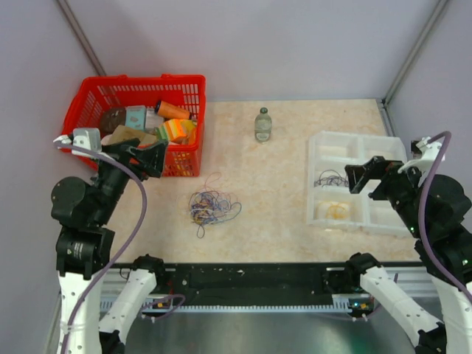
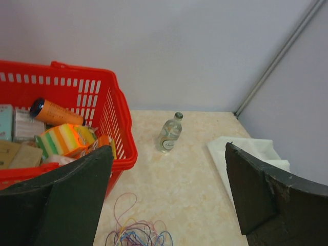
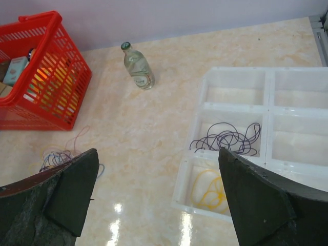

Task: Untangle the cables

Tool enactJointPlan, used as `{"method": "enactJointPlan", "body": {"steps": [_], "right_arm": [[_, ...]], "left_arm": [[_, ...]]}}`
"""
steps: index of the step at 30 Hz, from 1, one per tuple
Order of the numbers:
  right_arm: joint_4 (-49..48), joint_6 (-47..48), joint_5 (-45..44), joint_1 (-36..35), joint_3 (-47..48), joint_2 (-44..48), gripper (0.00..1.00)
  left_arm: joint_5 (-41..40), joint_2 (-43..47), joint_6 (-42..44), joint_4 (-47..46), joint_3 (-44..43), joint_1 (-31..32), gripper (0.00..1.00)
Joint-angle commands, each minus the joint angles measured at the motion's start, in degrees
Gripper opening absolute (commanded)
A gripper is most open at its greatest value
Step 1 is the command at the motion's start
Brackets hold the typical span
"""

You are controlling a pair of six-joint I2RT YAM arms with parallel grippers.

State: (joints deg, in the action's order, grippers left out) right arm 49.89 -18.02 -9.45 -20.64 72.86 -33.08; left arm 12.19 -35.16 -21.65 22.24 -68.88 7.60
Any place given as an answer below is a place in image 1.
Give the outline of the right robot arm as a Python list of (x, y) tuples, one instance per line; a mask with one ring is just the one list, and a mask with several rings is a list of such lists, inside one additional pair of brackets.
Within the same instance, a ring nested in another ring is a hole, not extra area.
[(419, 306), (369, 253), (354, 254), (344, 268), (344, 283), (366, 291), (409, 337), (416, 353), (471, 352), (471, 233), (462, 225), (471, 200), (453, 178), (429, 173), (422, 181), (414, 162), (375, 156), (363, 165), (345, 167), (349, 191), (358, 194), (368, 181), (369, 193), (387, 201), (416, 238), (415, 251), (437, 289), (438, 319)]

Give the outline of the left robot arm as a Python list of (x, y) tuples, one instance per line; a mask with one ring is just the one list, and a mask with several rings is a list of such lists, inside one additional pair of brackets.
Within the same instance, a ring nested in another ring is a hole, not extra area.
[(105, 225), (130, 180), (142, 188), (144, 180), (161, 177), (167, 143), (142, 147), (138, 139), (131, 139), (93, 150), (75, 147), (71, 137), (61, 136), (55, 144), (98, 161), (90, 182), (67, 177), (51, 193), (51, 216), (61, 226), (55, 247), (61, 304), (58, 352), (123, 353), (146, 298), (165, 288), (167, 275), (162, 259), (138, 257), (125, 287), (101, 316), (104, 276), (117, 260), (111, 255), (115, 233)]

